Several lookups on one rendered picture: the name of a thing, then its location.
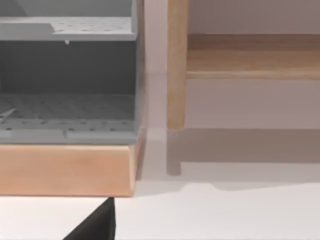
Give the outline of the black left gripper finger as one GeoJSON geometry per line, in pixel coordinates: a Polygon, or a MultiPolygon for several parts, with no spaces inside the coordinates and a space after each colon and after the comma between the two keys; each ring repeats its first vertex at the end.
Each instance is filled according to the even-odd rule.
{"type": "Polygon", "coordinates": [[[109,197],[63,240],[115,240],[115,199],[109,197]]]}

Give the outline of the pale wooden drawer front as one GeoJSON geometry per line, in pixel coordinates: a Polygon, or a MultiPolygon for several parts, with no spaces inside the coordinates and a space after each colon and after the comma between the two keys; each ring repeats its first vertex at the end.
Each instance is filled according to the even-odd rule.
{"type": "Polygon", "coordinates": [[[0,145],[0,195],[130,197],[140,145],[0,145]]]}

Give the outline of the grey pierced drawer inside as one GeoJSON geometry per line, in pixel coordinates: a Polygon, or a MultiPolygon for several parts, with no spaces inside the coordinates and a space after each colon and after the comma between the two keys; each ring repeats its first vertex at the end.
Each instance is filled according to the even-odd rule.
{"type": "Polygon", "coordinates": [[[135,25],[135,0],[0,0],[0,144],[135,144],[135,25]]]}

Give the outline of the wooden cupboard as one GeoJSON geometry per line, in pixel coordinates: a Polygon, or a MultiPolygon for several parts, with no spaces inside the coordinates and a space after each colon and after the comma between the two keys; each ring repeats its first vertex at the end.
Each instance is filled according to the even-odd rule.
{"type": "Polygon", "coordinates": [[[145,129],[143,127],[146,81],[145,81],[145,1],[135,0],[135,33],[136,33],[136,88],[135,88],[135,125],[136,144],[136,179],[141,177],[141,165],[144,158],[145,129]]]}

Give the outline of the wooden open shelf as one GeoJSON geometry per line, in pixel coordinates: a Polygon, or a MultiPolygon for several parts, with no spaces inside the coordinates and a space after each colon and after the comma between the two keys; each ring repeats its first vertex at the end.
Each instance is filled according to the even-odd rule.
{"type": "Polygon", "coordinates": [[[167,127],[185,127],[187,80],[320,81],[320,34],[188,32],[189,0],[167,5],[167,127]]]}

